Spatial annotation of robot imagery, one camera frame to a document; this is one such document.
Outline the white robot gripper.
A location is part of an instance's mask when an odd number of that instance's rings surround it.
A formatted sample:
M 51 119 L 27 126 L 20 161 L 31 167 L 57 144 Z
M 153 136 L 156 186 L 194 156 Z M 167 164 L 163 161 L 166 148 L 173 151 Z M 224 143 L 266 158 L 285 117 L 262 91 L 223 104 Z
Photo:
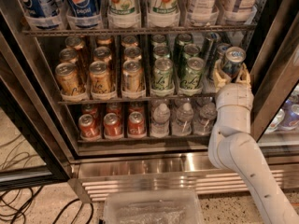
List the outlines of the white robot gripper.
M 236 83 L 230 83 L 231 78 L 221 70 L 221 60 L 217 60 L 213 69 L 213 80 L 217 91 L 215 98 L 218 109 L 227 105 L 252 109 L 254 96 L 250 87 L 249 71 L 244 63 L 236 77 Z

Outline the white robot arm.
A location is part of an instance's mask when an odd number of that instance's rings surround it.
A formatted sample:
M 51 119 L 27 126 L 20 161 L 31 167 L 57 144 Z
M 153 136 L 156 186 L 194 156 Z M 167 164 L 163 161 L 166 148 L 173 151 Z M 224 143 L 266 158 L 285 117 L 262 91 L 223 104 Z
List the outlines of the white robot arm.
M 213 69 L 217 120 L 213 126 L 208 158 L 219 169 L 236 172 L 246 184 L 265 224 L 299 224 L 299 215 L 273 177 L 268 163 L 250 135 L 250 113 L 254 96 L 245 65 L 236 81 Z

